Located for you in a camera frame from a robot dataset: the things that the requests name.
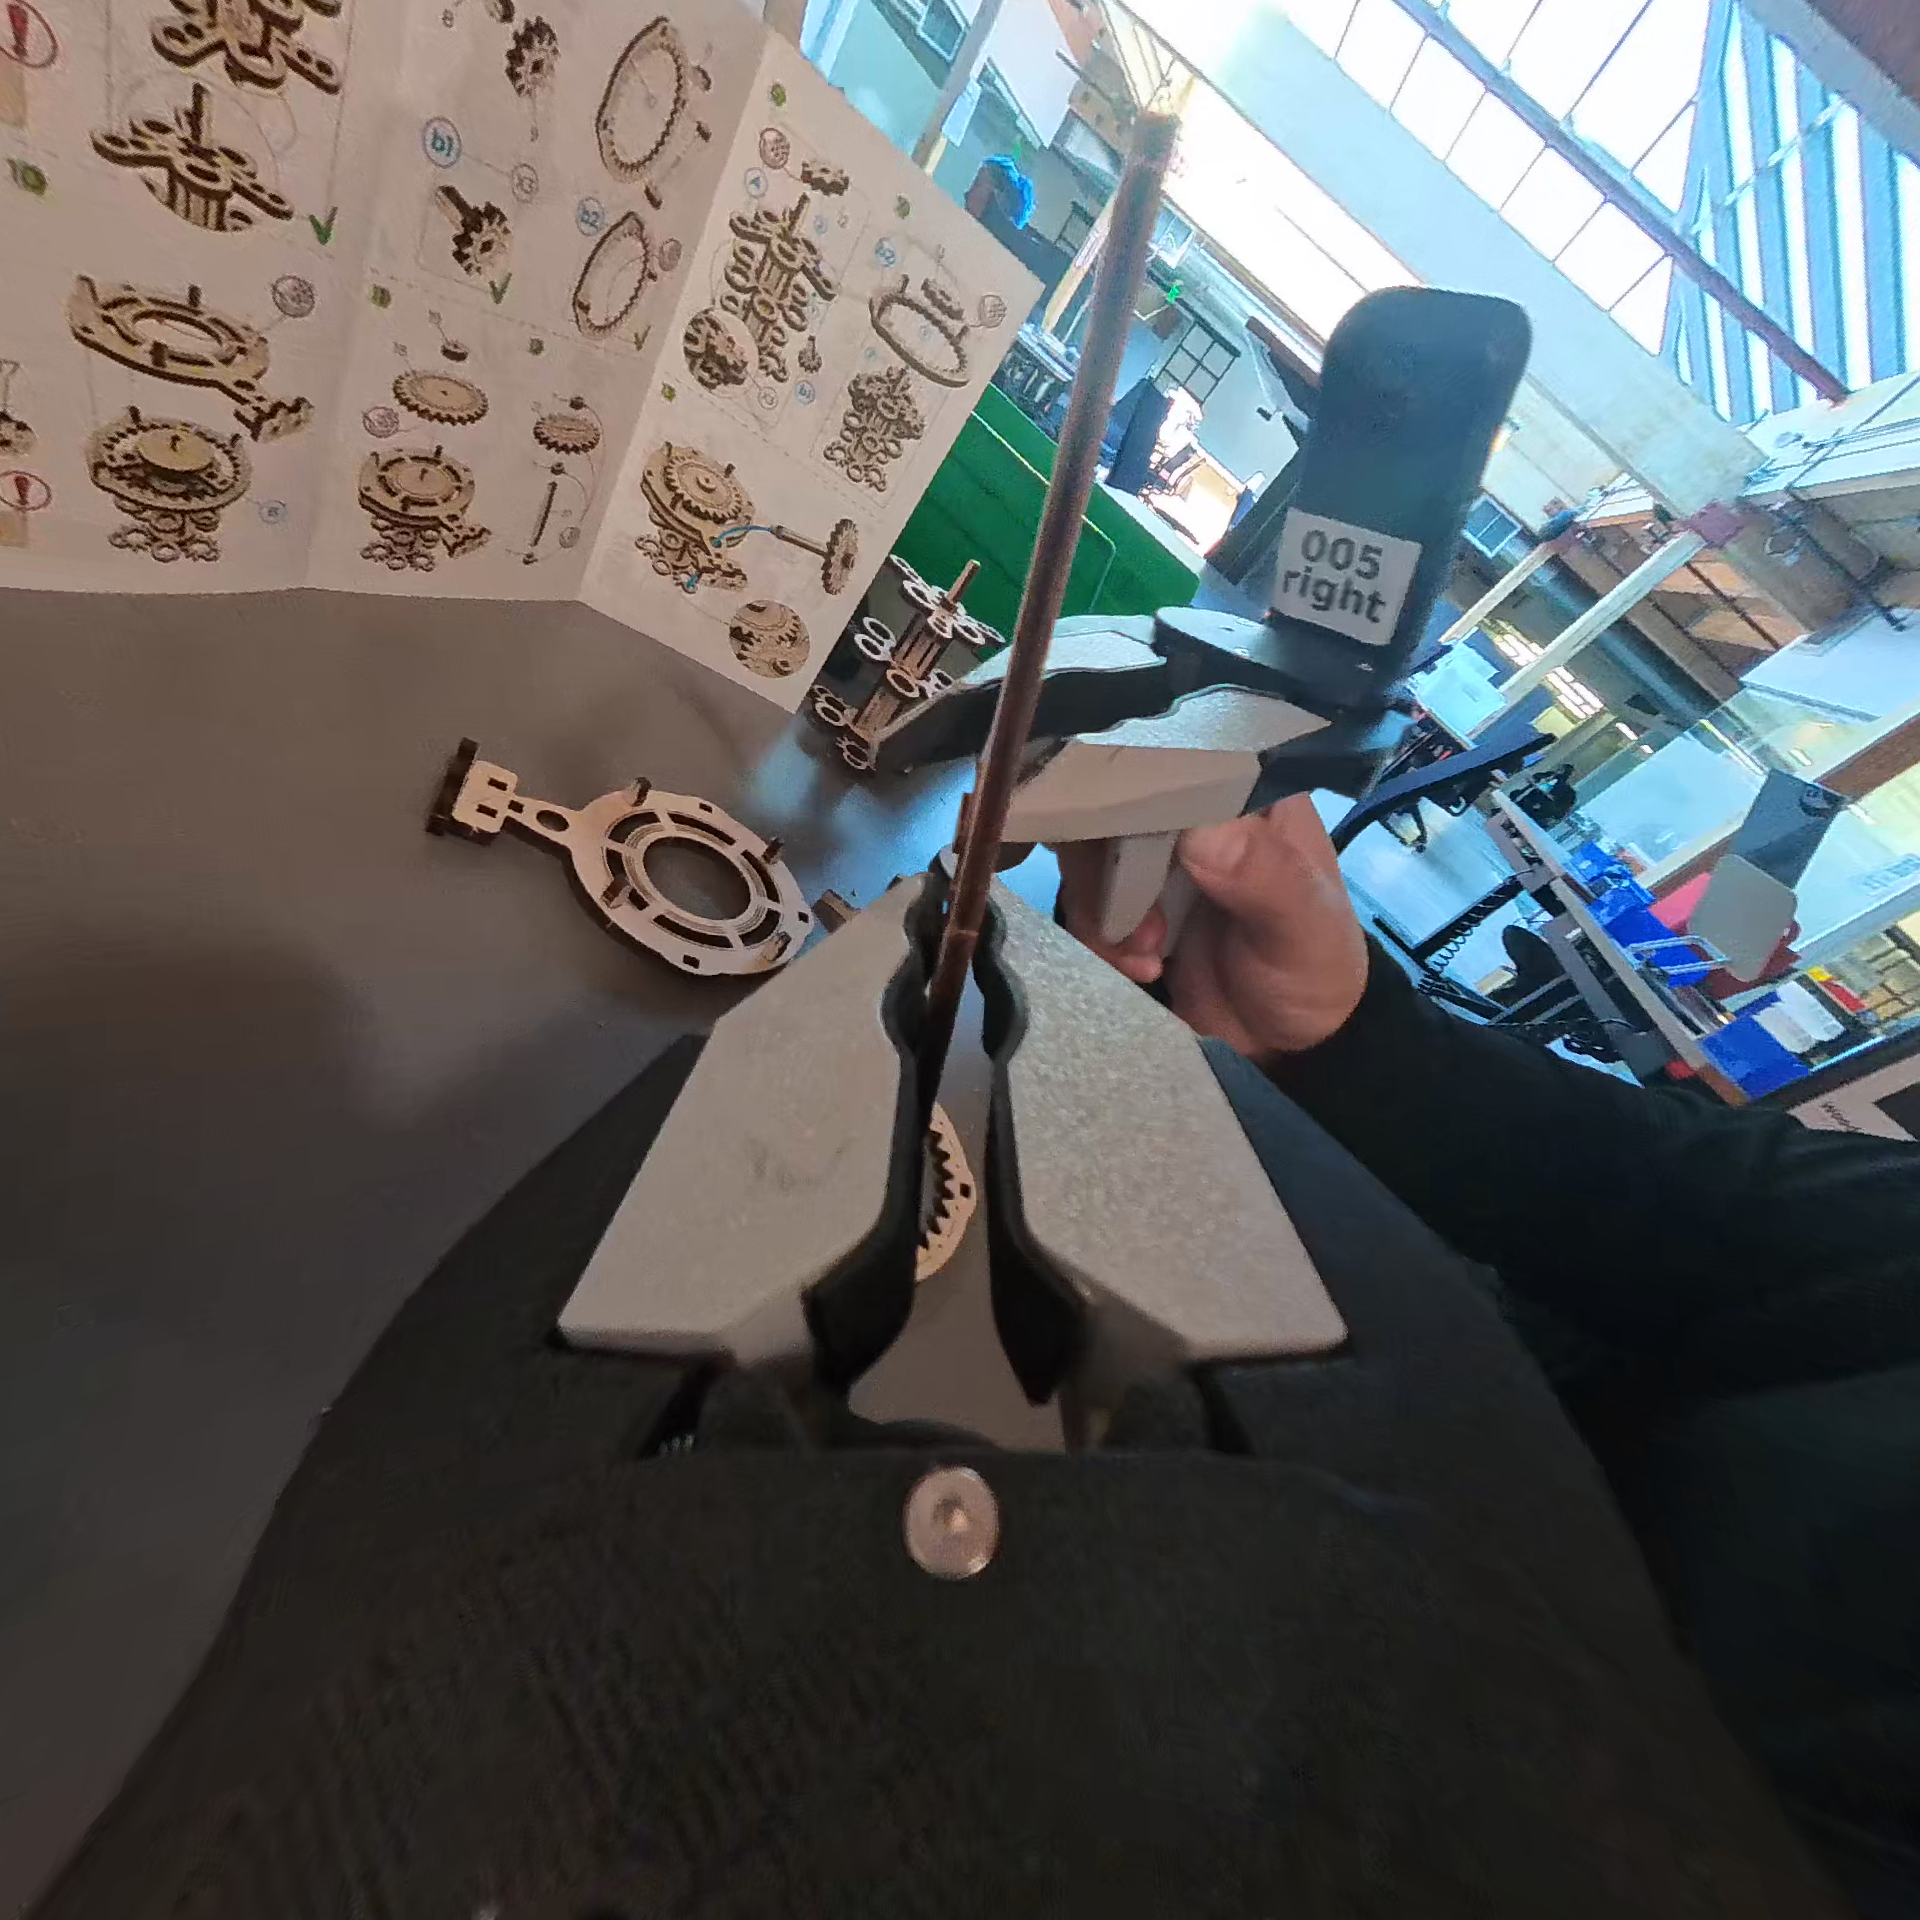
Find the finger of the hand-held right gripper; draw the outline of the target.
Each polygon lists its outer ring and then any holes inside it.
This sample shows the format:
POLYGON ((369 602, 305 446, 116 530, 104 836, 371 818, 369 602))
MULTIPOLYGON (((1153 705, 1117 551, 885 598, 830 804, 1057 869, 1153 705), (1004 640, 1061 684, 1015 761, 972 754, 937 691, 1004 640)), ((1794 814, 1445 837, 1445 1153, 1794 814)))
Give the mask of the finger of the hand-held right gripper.
POLYGON ((1172 877, 1181 832, 1236 818, 1267 754, 1318 744, 1329 712, 1284 695, 1212 688, 1148 712, 1142 684, 1044 684, 1011 795, 1011 837, 1091 847, 1084 916, 1122 946, 1159 911, 1172 933, 1192 884, 1172 877))
MULTIPOLYGON (((915 705, 873 744, 873 767, 912 775, 977 757, 993 735, 1011 653, 971 670, 945 695, 915 705)), ((1157 719, 1176 701, 1172 666, 1153 646, 1153 628, 1057 628, 1051 637, 1027 740, 1106 733, 1124 722, 1157 719)))

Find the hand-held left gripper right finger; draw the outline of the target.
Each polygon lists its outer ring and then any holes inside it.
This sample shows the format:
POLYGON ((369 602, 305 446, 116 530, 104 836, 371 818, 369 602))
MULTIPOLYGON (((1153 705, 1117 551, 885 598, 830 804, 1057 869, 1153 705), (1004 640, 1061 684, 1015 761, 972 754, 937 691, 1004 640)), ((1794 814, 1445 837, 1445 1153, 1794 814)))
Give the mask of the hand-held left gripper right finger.
POLYGON ((1091 1447, 1141 1384, 1348 1343, 1185 1022, 1002 888, 976 984, 994 1333, 1067 1450, 1091 1447))

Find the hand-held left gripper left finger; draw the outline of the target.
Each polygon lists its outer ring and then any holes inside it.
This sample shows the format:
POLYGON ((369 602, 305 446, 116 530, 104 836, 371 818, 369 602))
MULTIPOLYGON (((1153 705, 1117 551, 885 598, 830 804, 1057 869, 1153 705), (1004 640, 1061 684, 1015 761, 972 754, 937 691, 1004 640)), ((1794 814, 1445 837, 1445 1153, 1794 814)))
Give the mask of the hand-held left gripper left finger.
POLYGON ((873 1433, 851 1387, 915 1308, 935 881, 898 881, 682 1049, 630 1188, 557 1314, 584 1358, 776 1389, 873 1433))

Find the thin wooden part sheet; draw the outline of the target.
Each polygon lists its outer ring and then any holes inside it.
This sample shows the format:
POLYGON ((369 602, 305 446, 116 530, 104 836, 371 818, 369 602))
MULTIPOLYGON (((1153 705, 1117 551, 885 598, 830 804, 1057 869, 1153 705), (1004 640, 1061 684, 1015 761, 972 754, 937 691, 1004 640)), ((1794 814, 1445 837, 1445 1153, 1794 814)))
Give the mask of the thin wooden part sheet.
POLYGON ((1180 125, 1174 112, 1146 112, 1135 119, 1110 202, 1106 242, 1097 257, 1090 297, 1090 333, 1067 395, 1017 626, 1004 656, 1004 678, 994 696, 987 745, 977 754, 972 790, 957 820, 957 869, 942 901, 942 940, 931 961, 931 984, 924 990, 924 1024, 915 1054, 915 1127, 919 1130, 929 1121, 931 1102, 942 1087, 972 951, 986 924, 1004 820, 1044 690, 1051 633, 1064 615, 1064 594, 1097 477, 1097 446, 1117 395, 1117 372, 1134 324, 1134 297, 1151 253, 1180 125))

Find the person's right forearm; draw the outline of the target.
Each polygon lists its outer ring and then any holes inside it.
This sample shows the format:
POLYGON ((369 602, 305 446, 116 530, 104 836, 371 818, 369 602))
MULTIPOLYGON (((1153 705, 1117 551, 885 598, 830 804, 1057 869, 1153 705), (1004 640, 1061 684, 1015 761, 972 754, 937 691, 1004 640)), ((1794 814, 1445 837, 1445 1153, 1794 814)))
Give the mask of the person's right forearm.
POLYGON ((1909 1140, 1624 1086, 1452 1019, 1379 951, 1366 981, 1267 1068, 1528 1308, 1710 1394, 1916 1366, 1909 1140))

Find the person's right hand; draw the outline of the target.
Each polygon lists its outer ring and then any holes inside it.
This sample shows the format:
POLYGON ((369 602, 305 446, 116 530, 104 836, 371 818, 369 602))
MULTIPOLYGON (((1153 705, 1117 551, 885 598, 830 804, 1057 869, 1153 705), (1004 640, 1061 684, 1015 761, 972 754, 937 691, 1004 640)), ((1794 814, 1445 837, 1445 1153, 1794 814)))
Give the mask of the person's right hand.
POLYGON ((1180 933, 1162 905, 1113 949, 1117 972, 1162 989, 1196 1034, 1275 1063, 1326 1045, 1357 1012, 1372 958, 1311 797, 1185 830, 1192 888, 1180 933))

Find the green sofa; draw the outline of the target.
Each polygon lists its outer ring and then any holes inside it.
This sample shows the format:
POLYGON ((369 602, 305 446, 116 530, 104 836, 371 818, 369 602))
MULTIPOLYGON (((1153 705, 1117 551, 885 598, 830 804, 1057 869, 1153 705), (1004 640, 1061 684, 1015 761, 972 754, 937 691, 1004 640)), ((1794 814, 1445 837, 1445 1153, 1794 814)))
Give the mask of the green sofa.
MULTIPOLYGON (((1010 395, 987 387, 892 540, 892 557, 935 585, 946 585, 964 564, 977 564, 964 608, 1010 637, 1056 452, 1056 443, 1010 395)), ((1097 483, 1064 611, 1134 616, 1185 608, 1196 598, 1202 566, 1157 514, 1097 483)))

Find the desk with blue bins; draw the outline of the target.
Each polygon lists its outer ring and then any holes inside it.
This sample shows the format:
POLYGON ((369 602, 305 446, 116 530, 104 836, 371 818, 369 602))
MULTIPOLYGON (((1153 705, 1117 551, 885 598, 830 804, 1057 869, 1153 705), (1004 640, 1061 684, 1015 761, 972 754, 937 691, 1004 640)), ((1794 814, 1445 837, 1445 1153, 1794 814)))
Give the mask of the desk with blue bins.
POLYGON ((1761 995, 1747 1014, 1704 998, 1719 951, 1672 933, 1650 893, 1594 843, 1570 844, 1510 799, 1485 826, 1522 892, 1548 912, 1547 940, 1636 1080, 1697 1080, 1723 1105, 1782 1097, 1807 1080, 1761 995))

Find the folded paper instruction sheet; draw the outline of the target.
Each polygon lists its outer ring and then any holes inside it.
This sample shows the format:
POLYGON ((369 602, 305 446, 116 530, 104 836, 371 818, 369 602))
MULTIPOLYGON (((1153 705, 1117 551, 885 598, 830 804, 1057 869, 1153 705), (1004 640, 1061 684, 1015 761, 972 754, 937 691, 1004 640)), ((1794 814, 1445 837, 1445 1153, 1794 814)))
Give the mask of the folded paper instruction sheet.
POLYGON ((755 4, 2 4, 4 587, 602 611, 794 712, 1039 285, 755 4))

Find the black white marker board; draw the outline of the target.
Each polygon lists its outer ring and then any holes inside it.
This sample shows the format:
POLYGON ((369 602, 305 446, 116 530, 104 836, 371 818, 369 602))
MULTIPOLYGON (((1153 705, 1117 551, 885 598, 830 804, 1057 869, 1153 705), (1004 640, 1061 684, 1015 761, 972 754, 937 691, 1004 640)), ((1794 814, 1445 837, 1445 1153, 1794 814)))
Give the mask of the black white marker board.
POLYGON ((1918 1143, 1918 1054, 1832 1080, 1792 1113, 1812 1131, 1918 1143))

